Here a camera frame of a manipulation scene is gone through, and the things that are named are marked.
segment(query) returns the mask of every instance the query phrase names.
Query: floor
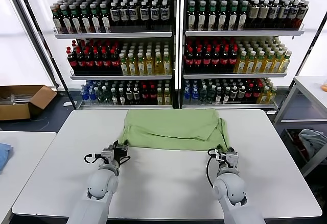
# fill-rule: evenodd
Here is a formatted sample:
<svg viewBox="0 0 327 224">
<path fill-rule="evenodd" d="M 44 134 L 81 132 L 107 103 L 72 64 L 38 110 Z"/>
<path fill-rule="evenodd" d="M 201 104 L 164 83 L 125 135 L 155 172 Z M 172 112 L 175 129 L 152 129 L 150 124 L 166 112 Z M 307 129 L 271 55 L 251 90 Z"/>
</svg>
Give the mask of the floor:
<svg viewBox="0 0 327 224">
<path fill-rule="evenodd" d="M 281 101 L 283 99 L 283 95 L 280 95 L 277 100 Z M 72 106 L 64 107 L 63 104 L 65 102 L 69 102 L 69 99 L 62 95 L 58 95 L 55 99 L 49 104 L 49 106 L 44 110 L 44 112 L 38 116 L 37 118 L 33 118 L 31 120 L 19 120 L 19 121 L 0 121 L 0 128 L 5 131 L 47 131 L 47 132 L 58 132 L 73 110 Z M 308 101 L 302 95 L 298 96 L 297 101 L 293 106 L 290 107 L 289 112 L 287 113 L 287 118 L 297 118 L 298 114 L 302 114 L 304 118 L 312 117 L 312 116 L 320 116 L 316 110 L 311 105 L 310 101 Z M 274 115 L 269 115 L 270 119 L 273 120 Z M 321 131 L 326 131 L 326 126 L 319 126 L 315 128 Z M 313 191 L 317 189 L 317 187 L 321 188 L 321 185 L 317 186 L 316 182 L 314 184 L 309 183 L 309 186 Z M 11 224 L 18 223 L 33 223 L 33 224 L 62 224 L 66 223 L 66 219 L 52 219 L 52 218 L 35 218 L 35 217 L 22 217 L 22 216 L 14 216 L 11 221 Z M 142 224 L 155 224 L 157 221 L 139 221 L 139 220 L 111 220 L 111 224 L 126 224 L 126 222 L 134 223 L 134 222 L 142 222 Z M 169 221 L 170 224 L 184 224 L 190 223 L 190 221 Z M 201 224 L 219 224 L 223 223 L 223 221 L 201 221 Z M 323 215 L 317 218 L 301 218 L 301 219 L 267 219 L 266 223 L 269 224 L 326 224 L 327 223 L 327 204 L 323 209 Z"/>
</svg>

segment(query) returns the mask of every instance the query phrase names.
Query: shelf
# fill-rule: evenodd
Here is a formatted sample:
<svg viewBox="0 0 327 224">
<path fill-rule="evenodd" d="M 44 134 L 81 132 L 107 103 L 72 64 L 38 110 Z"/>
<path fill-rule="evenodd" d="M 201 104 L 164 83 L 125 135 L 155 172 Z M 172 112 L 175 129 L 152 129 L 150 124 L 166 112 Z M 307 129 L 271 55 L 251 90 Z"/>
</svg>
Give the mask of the shelf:
<svg viewBox="0 0 327 224">
<path fill-rule="evenodd" d="M 231 79 L 231 78 L 281 78 L 287 73 L 220 73 L 220 74 L 184 74 L 184 79 Z"/>
<path fill-rule="evenodd" d="M 185 31 L 187 37 L 200 36 L 300 36 L 304 33 L 303 24 L 299 30 L 241 30 L 241 31 Z"/>
<path fill-rule="evenodd" d="M 142 76 L 75 76 L 72 80 L 170 80 L 172 75 L 142 75 Z"/>
<path fill-rule="evenodd" d="M 193 109 L 277 109 L 277 105 L 274 104 L 185 104 L 182 108 Z"/>
</svg>

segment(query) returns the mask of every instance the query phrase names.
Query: bottle label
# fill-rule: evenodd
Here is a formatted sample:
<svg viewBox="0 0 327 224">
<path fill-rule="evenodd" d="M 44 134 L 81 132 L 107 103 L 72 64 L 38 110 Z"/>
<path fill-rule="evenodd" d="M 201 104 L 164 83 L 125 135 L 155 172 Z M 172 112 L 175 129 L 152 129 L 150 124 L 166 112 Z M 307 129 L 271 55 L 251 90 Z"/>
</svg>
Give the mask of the bottle label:
<svg viewBox="0 0 327 224">
<path fill-rule="evenodd" d="M 149 16 L 149 9 L 142 9 L 141 8 L 141 20 L 142 21 L 147 21 L 149 20 L 150 16 Z"/>
<path fill-rule="evenodd" d="M 294 19 L 297 15 L 298 8 L 297 7 L 290 7 L 290 11 L 287 15 L 287 18 L 289 19 Z"/>
<path fill-rule="evenodd" d="M 121 20 L 122 21 L 128 21 L 129 20 L 128 9 L 120 9 L 120 14 L 121 14 Z"/>
<path fill-rule="evenodd" d="M 73 32 L 73 28 L 72 28 L 72 25 L 71 25 L 70 20 L 69 20 L 68 18 L 64 18 L 64 19 L 63 19 L 63 22 L 65 23 L 65 26 L 66 26 L 66 28 L 67 28 L 67 31 L 68 31 L 70 34 L 74 33 L 74 32 Z"/>
<path fill-rule="evenodd" d="M 271 62 L 267 62 L 265 69 L 264 69 L 264 73 L 267 73 L 269 71 L 270 67 L 271 67 Z"/>
<path fill-rule="evenodd" d="M 280 62 L 275 62 L 274 67 L 272 69 L 272 73 L 277 73 L 278 72 L 280 64 L 281 64 Z"/>
<path fill-rule="evenodd" d="M 161 96 L 158 96 L 158 105 L 162 105 L 162 97 Z"/>
<path fill-rule="evenodd" d="M 195 15 L 189 16 L 189 30 L 194 30 Z"/>
<path fill-rule="evenodd" d="M 151 64 L 147 64 L 147 70 L 148 70 L 148 75 L 153 75 L 152 65 Z"/>
<path fill-rule="evenodd" d="M 223 100 L 223 103 L 226 103 L 226 102 L 228 102 L 228 99 L 229 99 L 229 96 L 224 96 L 224 100 Z"/>
<path fill-rule="evenodd" d="M 169 20 L 169 8 L 161 8 L 160 13 L 162 20 Z"/>
<path fill-rule="evenodd" d="M 212 31 L 214 29 L 215 20 L 216 20 L 216 16 L 215 15 L 211 15 L 209 17 L 208 31 Z"/>
<path fill-rule="evenodd" d="M 165 105 L 170 105 L 170 96 L 165 96 Z"/>
<path fill-rule="evenodd" d="M 236 59 L 229 58 L 228 59 L 229 64 L 235 65 L 236 64 Z"/>
<path fill-rule="evenodd" d="M 135 66 L 134 66 L 134 64 L 129 64 L 129 70 L 131 70 L 131 75 L 135 75 Z"/>
<path fill-rule="evenodd" d="M 99 19 L 97 19 L 96 17 L 92 18 L 93 24 L 94 24 L 94 28 L 96 29 L 97 33 L 100 33 L 100 24 L 99 24 Z"/>
<path fill-rule="evenodd" d="M 91 26 L 90 26 L 90 23 L 88 21 L 88 18 L 83 18 L 82 19 L 83 23 L 84 23 L 84 26 L 85 26 L 85 30 L 87 33 L 91 33 Z"/>
<path fill-rule="evenodd" d="M 265 19 L 268 15 L 269 7 L 260 7 L 258 18 Z"/>
<path fill-rule="evenodd" d="M 237 69 L 237 73 L 242 73 L 243 72 L 243 68 L 244 68 L 244 62 L 240 62 L 239 67 Z"/>
<path fill-rule="evenodd" d="M 223 30 L 224 24 L 226 20 L 226 15 L 219 16 L 219 22 L 218 22 L 218 30 Z"/>
<path fill-rule="evenodd" d="M 137 15 L 137 11 L 136 9 L 129 9 L 129 18 L 132 20 L 132 21 L 137 21 L 138 20 L 138 15 Z"/>
<path fill-rule="evenodd" d="M 121 67 L 122 67 L 123 75 L 128 75 L 127 65 L 126 64 L 122 64 Z"/>
<path fill-rule="evenodd" d="M 257 62 L 255 67 L 254 67 L 253 73 L 259 73 L 261 65 L 262 65 L 262 62 Z"/>
<path fill-rule="evenodd" d="M 62 25 L 58 19 L 53 19 L 53 22 L 57 28 L 59 34 L 62 34 Z"/>
<path fill-rule="evenodd" d="M 138 65 L 138 69 L 139 69 L 139 75 L 144 75 L 144 64 L 140 63 Z"/>
<path fill-rule="evenodd" d="M 170 63 L 169 62 L 165 62 L 163 64 L 163 67 L 165 68 L 165 75 L 169 74 L 169 69 L 170 69 Z"/>
<path fill-rule="evenodd" d="M 159 18 L 160 18 L 159 8 L 151 8 L 151 19 L 159 20 Z"/>
<path fill-rule="evenodd" d="M 113 97 L 113 98 L 112 98 L 112 101 L 113 101 L 113 104 L 114 104 L 114 105 L 117 105 L 117 103 L 118 103 L 117 97 Z"/>
<path fill-rule="evenodd" d="M 252 73 L 252 68 L 253 68 L 254 62 L 249 62 L 247 65 L 246 73 Z"/>
<path fill-rule="evenodd" d="M 229 18 L 228 30 L 233 30 L 235 26 L 236 15 L 231 15 Z"/>
<path fill-rule="evenodd" d="M 210 64 L 210 59 L 206 59 L 206 58 L 204 58 L 204 59 L 203 59 L 203 64 L 205 64 L 205 65 L 209 65 L 209 64 Z"/>
<path fill-rule="evenodd" d="M 110 22 L 108 17 L 102 17 L 102 22 L 106 33 L 110 33 Z"/>
<path fill-rule="evenodd" d="M 205 21 L 205 16 L 200 15 L 199 16 L 199 22 L 198 22 L 198 31 L 203 31 L 204 30 L 204 21 Z"/>
<path fill-rule="evenodd" d="M 246 19 L 246 15 L 240 16 L 239 25 L 237 27 L 237 30 L 243 30 L 244 24 L 245 24 L 245 19 Z"/>
<path fill-rule="evenodd" d="M 110 10 L 111 19 L 113 21 L 119 21 L 121 19 L 119 10 Z"/>
</svg>

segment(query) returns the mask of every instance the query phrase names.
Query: blue cloth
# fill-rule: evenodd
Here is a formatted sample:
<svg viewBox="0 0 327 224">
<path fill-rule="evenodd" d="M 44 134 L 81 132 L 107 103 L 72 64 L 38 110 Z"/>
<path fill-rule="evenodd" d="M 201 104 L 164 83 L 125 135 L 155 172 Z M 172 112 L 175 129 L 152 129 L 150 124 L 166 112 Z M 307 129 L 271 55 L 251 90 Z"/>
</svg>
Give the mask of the blue cloth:
<svg viewBox="0 0 327 224">
<path fill-rule="evenodd" d="M 2 170 L 7 163 L 10 149 L 10 145 L 0 143 L 0 170 Z"/>
</svg>

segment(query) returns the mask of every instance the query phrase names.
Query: gray cloth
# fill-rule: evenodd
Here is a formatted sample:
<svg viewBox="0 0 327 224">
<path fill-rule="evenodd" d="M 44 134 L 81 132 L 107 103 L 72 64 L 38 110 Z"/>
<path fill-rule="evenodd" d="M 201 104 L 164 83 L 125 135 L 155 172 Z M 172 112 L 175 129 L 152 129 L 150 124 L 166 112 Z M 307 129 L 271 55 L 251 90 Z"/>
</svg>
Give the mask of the gray cloth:
<svg viewBox="0 0 327 224">
<path fill-rule="evenodd" d="M 298 136 L 305 146 L 310 159 L 327 143 L 327 137 L 321 131 L 304 129 Z M 327 158 L 321 164 L 327 164 Z"/>
</svg>

